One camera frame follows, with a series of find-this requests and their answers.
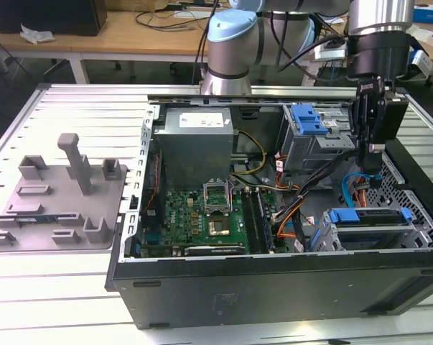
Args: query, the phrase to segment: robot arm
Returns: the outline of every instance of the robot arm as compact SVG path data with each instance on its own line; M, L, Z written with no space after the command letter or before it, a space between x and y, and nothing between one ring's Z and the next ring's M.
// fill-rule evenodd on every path
M407 72L411 38L406 30L412 24L414 0L231 0L231 4L235 9L210 21L204 94L251 92L249 66L276 63L279 46L272 31L279 37L283 34L284 12L294 12L285 29L284 48L295 55L312 43L315 28L307 13L336 16L349 10L347 70L348 77L358 81L350 123L358 140L361 170L378 173L385 143L395 139L408 107L396 96L394 83Z

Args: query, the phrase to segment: expansion slot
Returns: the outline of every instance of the expansion slot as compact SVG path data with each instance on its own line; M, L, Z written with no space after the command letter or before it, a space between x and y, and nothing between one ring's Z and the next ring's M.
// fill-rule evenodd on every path
M267 219L267 212L264 210L264 200L260 192L256 192L258 198L259 210L261 212L261 228L266 240L267 250L271 251L274 248L274 237L272 236L269 220Z
M261 220L262 209L259 208L258 193L246 193L242 191L242 207L250 253L267 253L266 238Z

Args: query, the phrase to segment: floor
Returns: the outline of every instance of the floor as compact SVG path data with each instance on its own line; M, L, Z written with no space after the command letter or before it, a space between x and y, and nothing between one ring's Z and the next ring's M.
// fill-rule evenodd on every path
M55 71L48 80L43 78L44 72L50 68L51 62L46 59L25 59L22 65L30 72L37 82L74 83L74 77L69 65ZM121 62L122 69L116 70L114 62L88 61L88 74L91 83L106 84L189 84L192 75L192 64L179 63L176 65L176 75L169 72L169 63L136 63L136 79L130 80L127 62ZM327 68L323 78L331 76L331 69ZM252 84L258 84L259 68L251 69ZM291 68L284 73L275 73L269 69L265 85L299 86L302 82L300 71ZM351 86L352 83L342 80L331 86ZM9 72L0 74L0 138L7 127L18 114L35 89L36 82L18 69L17 64L10 61ZM424 82L405 83L403 87L433 116L433 85L426 87Z

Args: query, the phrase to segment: wooden table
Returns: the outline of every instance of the wooden table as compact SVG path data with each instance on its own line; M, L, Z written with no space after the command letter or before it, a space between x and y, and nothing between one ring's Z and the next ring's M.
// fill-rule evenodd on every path
M148 19L146 15L141 18L145 22ZM150 24L169 25L187 20L154 18ZM205 24L205 20L200 23L203 27ZM130 11L109 11L108 19L96 37L57 34L55 41L33 45L19 34L0 33L0 42L16 58L69 60L76 83L89 83L84 60L193 62L202 29L196 23L189 26L195 29L160 32L137 24ZM0 57L6 56L0 48Z

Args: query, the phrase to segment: motherboard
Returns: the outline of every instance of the motherboard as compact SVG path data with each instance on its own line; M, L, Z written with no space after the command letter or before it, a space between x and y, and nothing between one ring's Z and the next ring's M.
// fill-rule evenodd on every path
M212 207L228 205L224 211ZM168 191L163 226L146 229L143 257L261 254L273 249L269 219L277 211L269 190Z

